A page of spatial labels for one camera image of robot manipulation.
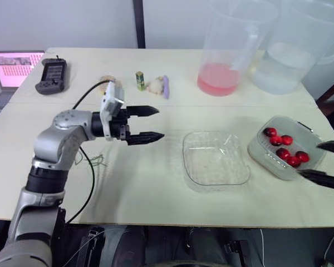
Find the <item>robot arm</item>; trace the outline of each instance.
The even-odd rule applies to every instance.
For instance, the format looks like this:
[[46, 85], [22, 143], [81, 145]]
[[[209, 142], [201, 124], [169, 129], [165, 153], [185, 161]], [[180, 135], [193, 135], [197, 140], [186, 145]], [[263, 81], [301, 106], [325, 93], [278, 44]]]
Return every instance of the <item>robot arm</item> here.
[[156, 132], [131, 135], [127, 124], [130, 116], [150, 116], [158, 110], [150, 106], [121, 109], [123, 103], [123, 90], [109, 82], [100, 112], [61, 112], [38, 136], [28, 180], [0, 252], [0, 267], [52, 266], [51, 238], [57, 221], [65, 215], [59, 205], [63, 202], [68, 171], [83, 142], [105, 136], [108, 141], [116, 138], [138, 145], [164, 136]]

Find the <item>measuring jug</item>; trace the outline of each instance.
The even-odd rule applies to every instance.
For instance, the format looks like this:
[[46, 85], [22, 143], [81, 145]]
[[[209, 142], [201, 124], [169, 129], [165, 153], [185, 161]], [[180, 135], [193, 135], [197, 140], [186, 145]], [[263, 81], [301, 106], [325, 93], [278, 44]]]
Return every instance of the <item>measuring jug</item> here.
[[278, 9], [265, 0], [213, 0], [210, 10], [197, 84], [225, 96], [238, 86]]
[[282, 95], [295, 89], [334, 44], [334, 5], [323, 0], [284, 0], [276, 30], [252, 73], [262, 90]]

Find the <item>red cherry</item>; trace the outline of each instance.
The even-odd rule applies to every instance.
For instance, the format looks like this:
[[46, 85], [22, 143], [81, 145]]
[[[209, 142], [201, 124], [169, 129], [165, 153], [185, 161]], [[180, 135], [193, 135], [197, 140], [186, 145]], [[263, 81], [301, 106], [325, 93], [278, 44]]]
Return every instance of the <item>red cherry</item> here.
[[290, 164], [293, 168], [297, 168], [301, 165], [301, 160], [295, 156], [288, 158], [287, 163]]
[[277, 131], [275, 128], [266, 128], [263, 130], [263, 133], [268, 137], [273, 137], [277, 135]]
[[291, 153], [289, 153], [287, 149], [278, 149], [276, 151], [276, 155], [279, 156], [282, 160], [287, 160], [291, 156]]
[[282, 135], [282, 143], [289, 146], [293, 142], [293, 138], [289, 135]]
[[282, 137], [280, 136], [273, 136], [269, 139], [269, 142], [273, 146], [280, 146], [282, 144]]
[[296, 157], [299, 158], [302, 162], [309, 162], [310, 157], [307, 153], [305, 153], [304, 151], [298, 151], [296, 153]]

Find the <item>black pole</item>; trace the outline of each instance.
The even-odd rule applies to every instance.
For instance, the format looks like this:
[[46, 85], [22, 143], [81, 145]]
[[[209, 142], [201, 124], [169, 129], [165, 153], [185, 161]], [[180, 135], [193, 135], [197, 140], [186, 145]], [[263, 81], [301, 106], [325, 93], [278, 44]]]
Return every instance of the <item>black pole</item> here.
[[132, 0], [134, 4], [137, 46], [146, 48], [143, 0]]

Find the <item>plastic container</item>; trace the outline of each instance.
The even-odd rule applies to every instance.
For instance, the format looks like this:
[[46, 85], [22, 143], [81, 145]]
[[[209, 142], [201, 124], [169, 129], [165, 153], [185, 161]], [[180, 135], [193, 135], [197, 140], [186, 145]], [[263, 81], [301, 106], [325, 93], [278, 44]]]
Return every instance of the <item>plastic container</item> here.
[[275, 95], [289, 93], [334, 44], [334, 5], [322, 0], [283, 1], [281, 16], [252, 80]]
[[[290, 135], [293, 143], [289, 146], [273, 146], [269, 142], [263, 130], [272, 127], [277, 130], [277, 135]], [[253, 138], [248, 145], [248, 152], [251, 157], [267, 168], [282, 180], [294, 180], [299, 174], [297, 170], [314, 169], [324, 157], [324, 150], [318, 149], [317, 145], [322, 140], [313, 133], [313, 130], [304, 124], [294, 121], [291, 118], [276, 116], [269, 120]], [[297, 151], [304, 151], [310, 156], [309, 162], [302, 163], [300, 167], [293, 168], [276, 155], [276, 151], [285, 148], [294, 156]]]
[[239, 139], [227, 132], [193, 132], [183, 139], [187, 184], [197, 191], [222, 190], [250, 177]]
[[225, 96], [240, 83], [278, 9], [264, 0], [213, 0], [210, 9], [197, 84], [210, 95]]

